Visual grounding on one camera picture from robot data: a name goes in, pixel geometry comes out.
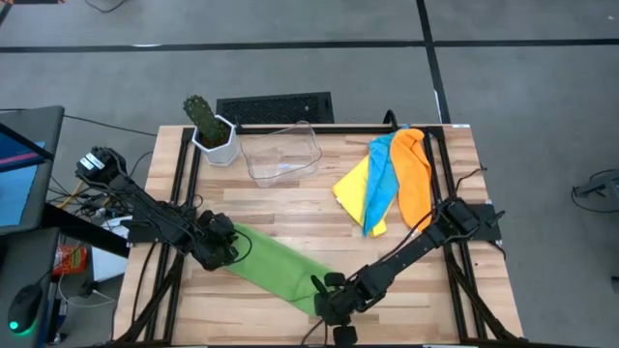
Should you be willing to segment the black floor stand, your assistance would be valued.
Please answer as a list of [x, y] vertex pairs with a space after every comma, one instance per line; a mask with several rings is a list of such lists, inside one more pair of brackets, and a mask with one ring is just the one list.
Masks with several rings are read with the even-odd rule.
[[[590, 194], [599, 194], [602, 198], [608, 198], [609, 209], [596, 209], [579, 204], [578, 198], [587, 198]], [[572, 187], [571, 198], [573, 203], [580, 209], [597, 214], [619, 213], [619, 168], [605, 169], [593, 173], [589, 180], [580, 187]]]

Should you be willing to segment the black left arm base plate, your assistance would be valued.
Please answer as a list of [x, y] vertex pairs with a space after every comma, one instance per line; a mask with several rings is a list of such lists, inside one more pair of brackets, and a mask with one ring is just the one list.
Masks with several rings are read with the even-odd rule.
[[123, 222], [130, 230], [129, 241], [132, 243], [142, 242], [165, 242], [170, 244], [182, 244], [190, 237], [192, 225], [182, 218], [170, 215], [133, 213], [129, 222]]

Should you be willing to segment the computer monitor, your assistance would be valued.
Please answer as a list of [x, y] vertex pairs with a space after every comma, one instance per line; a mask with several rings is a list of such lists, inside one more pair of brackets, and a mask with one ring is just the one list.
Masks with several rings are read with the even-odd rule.
[[41, 224], [64, 114], [62, 106], [0, 112], [0, 236]]

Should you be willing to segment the orange snack bag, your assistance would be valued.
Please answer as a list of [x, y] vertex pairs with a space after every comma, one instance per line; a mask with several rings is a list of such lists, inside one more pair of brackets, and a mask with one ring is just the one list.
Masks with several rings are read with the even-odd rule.
[[56, 248], [54, 276], [80, 274], [86, 270], [88, 251], [85, 246], [64, 246]]

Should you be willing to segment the clear plastic bin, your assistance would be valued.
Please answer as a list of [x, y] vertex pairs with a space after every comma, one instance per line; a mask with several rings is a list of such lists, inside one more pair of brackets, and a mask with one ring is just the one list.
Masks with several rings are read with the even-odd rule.
[[312, 175], [322, 158], [315, 132], [306, 121], [268, 134], [244, 136], [241, 150], [248, 173], [260, 188]]

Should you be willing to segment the orange microfiber towel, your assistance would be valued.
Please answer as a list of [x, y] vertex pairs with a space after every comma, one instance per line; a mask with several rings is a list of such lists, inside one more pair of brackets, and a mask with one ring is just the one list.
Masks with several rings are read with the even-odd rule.
[[390, 157], [398, 179], [398, 205], [405, 223], [422, 232], [431, 220], [431, 167], [422, 146], [424, 133], [398, 130]]

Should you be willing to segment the white hexagonal planter pot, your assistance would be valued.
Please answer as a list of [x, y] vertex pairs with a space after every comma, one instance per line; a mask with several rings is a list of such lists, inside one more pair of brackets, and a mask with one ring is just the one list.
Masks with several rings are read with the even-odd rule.
[[198, 128], [195, 128], [192, 135], [192, 143], [206, 157], [207, 162], [213, 166], [229, 166], [237, 159], [241, 152], [240, 145], [237, 140], [236, 126], [224, 119], [221, 115], [216, 115], [215, 118], [220, 124], [223, 124], [229, 130], [229, 135], [224, 144], [215, 148], [206, 148], [200, 142], [201, 133]]

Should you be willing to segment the green microfiber towel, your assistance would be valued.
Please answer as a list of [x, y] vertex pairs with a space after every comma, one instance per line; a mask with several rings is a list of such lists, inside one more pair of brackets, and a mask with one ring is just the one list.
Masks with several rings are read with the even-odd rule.
[[236, 223], [241, 236], [233, 243], [239, 257], [225, 268], [315, 317], [312, 275], [322, 278], [333, 270], [250, 226]]

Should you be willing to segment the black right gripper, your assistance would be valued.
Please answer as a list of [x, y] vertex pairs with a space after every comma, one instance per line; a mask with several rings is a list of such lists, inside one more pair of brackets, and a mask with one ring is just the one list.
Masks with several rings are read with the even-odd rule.
[[321, 281], [316, 275], [310, 280], [317, 289], [314, 296], [316, 315], [327, 327], [333, 328], [336, 346], [353, 346], [358, 341], [356, 328], [351, 324], [351, 315], [366, 304], [362, 277], [346, 279], [340, 273], [327, 273]]

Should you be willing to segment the green cactus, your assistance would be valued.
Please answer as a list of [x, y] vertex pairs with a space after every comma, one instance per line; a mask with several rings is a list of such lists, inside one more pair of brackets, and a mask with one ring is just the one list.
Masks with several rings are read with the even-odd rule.
[[197, 127], [199, 141], [206, 148], [223, 145], [229, 136], [227, 125], [216, 118], [209, 103], [198, 95], [187, 97], [183, 102], [186, 115]]

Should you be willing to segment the black computer mouse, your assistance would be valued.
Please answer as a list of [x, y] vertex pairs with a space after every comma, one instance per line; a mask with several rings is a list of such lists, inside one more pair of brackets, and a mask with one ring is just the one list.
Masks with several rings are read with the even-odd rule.
[[16, 293], [7, 316], [13, 334], [24, 334], [33, 327], [42, 297], [43, 290], [38, 283], [26, 285]]

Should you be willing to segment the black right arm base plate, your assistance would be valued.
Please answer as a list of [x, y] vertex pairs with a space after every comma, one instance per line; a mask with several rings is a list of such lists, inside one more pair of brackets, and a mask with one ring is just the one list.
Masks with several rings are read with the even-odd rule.
[[490, 204], [450, 202], [438, 214], [434, 226], [447, 243], [460, 241], [498, 241], [502, 238], [498, 220], [504, 211], [496, 212]]

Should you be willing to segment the yellow microfiber towel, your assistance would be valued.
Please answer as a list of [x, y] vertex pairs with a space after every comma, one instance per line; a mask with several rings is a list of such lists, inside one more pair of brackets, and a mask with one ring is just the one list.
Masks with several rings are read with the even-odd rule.
[[385, 215], [393, 199], [376, 179], [369, 180], [369, 156], [332, 186], [341, 207], [362, 228], [365, 236], [379, 237], [386, 233]]

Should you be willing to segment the blue microfiber towel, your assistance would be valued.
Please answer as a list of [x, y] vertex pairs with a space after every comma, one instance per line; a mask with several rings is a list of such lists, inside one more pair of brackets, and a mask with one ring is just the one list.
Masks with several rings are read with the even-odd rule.
[[386, 231], [384, 218], [398, 193], [398, 179], [391, 159], [396, 133], [373, 139], [368, 145], [368, 176], [363, 208], [363, 233], [377, 237]]

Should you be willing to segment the white box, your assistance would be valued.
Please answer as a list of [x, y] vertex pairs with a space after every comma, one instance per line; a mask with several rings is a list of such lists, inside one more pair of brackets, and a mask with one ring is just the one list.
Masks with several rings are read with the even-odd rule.
[[105, 281], [125, 273], [128, 259], [111, 252], [92, 247], [93, 278]]

